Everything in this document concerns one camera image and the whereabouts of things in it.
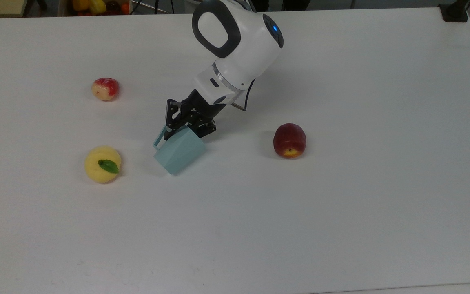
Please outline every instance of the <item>fruit basket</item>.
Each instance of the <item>fruit basket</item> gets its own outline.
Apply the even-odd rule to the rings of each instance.
[[[58,16],[127,15],[130,9],[129,0],[59,0]]]

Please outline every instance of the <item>floor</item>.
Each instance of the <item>floor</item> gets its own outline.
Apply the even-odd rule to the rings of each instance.
[[[47,11],[40,11],[37,3],[34,4],[29,16],[55,17],[58,14],[59,0],[46,0]],[[372,8],[403,8],[403,7],[436,7],[438,4],[451,4],[454,0],[356,0],[355,9]],[[143,3],[154,5],[155,0],[143,0]],[[351,0],[311,0],[308,10],[323,9],[349,9]],[[282,0],[269,0],[272,11],[280,11]],[[186,0],[173,0],[175,13],[190,11],[190,4]],[[160,9],[172,11],[170,1],[160,1]],[[151,14],[153,10],[139,7],[136,14]]]

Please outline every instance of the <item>red apple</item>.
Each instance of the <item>red apple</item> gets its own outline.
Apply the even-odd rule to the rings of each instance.
[[[283,158],[297,158],[306,150],[306,134],[298,125],[285,123],[275,132],[273,148]]]
[[[92,93],[102,101],[110,101],[119,91],[119,83],[112,78],[98,78],[92,84]]]

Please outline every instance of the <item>black cable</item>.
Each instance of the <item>black cable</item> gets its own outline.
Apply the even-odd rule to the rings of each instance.
[[[134,9],[132,9],[132,12],[130,12],[130,15],[132,15],[132,14],[135,12],[135,10],[139,7],[139,5],[140,5],[141,2],[142,2],[142,0],[137,0],[137,4],[136,4],[136,6],[134,7]]]
[[[246,109],[248,108],[248,96],[250,96],[251,86],[253,86],[254,82],[255,80],[252,80],[250,86],[248,87],[248,91],[246,92],[246,101],[244,101],[244,108],[241,109],[242,111],[246,111]]]
[[[157,14],[157,11],[159,11],[159,0],[155,0],[155,11],[153,12],[153,14]]]

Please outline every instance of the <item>light blue cup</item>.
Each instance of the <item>light blue cup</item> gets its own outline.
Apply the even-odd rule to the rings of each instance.
[[[157,145],[165,131],[166,127],[162,128],[161,134],[153,142],[153,147],[157,149],[154,157],[172,175],[187,167],[206,151],[204,142],[186,125],[177,130],[161,148],[158,148]]]

